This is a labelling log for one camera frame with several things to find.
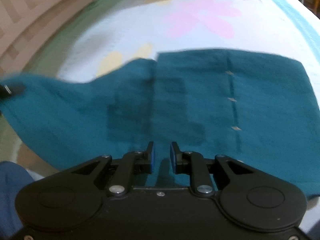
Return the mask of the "floral bed sheet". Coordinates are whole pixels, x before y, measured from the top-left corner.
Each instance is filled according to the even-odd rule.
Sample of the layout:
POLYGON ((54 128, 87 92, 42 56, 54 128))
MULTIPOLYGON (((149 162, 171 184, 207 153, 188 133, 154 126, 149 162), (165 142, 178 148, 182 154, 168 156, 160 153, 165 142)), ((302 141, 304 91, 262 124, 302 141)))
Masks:
MULTIPOLYGON (((319 106, 319 19, 297 0, 97 0, 45 46, 31 72, 1 79, 1 101, 24 91, 23 84, 2 84, 19 74, 87 83, 136 59, 213 49, 300 62, 319 106)), ((299 226, 277 232, 231 221, 215 198, 191 192, 188 175, 174 174, 170 147, 169 171, 188 182, 149 185, 156 146, 154 154, 153 172, 135 174, 127 194, 106 197, 84 224, 54 230, 23 225, 20 219, 22 228, 12 239, 319 239, 319 215, 305 213, 299 226)))

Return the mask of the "teal pants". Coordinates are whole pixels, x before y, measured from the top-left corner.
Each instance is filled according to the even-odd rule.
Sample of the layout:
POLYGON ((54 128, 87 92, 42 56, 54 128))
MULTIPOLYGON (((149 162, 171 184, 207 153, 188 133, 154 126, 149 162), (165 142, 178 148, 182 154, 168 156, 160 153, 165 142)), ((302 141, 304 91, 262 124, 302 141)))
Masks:
POLYGON ((303 65, 240 50, 163 53, 87 83, 34 74, 2 81, 22 93, 1 101, 21 140, 64 170, 102 154, 156 146, 149 185, 185 185, 169 147, 225 154, 319 195, 319 106, 303 65))

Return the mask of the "blue clothed leg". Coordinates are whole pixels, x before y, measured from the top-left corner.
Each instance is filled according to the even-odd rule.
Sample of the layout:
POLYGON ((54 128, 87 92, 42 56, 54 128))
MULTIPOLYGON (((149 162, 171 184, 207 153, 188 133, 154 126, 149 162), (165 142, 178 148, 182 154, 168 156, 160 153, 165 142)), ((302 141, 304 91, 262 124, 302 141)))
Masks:
POLYGON ((18 192, 34 180, 20 165, 1 161, 1 239, 8 239, 22 228, 15 210, 18 192))

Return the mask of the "wooden headboard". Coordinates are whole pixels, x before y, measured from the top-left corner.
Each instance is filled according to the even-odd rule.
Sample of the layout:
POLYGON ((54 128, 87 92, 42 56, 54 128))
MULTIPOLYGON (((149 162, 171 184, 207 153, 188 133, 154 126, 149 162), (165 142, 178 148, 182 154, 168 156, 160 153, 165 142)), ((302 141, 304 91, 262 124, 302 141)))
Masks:
POLYGON ((41 47, 94 0, 1 0, 1 74, 21 71, 41 47))

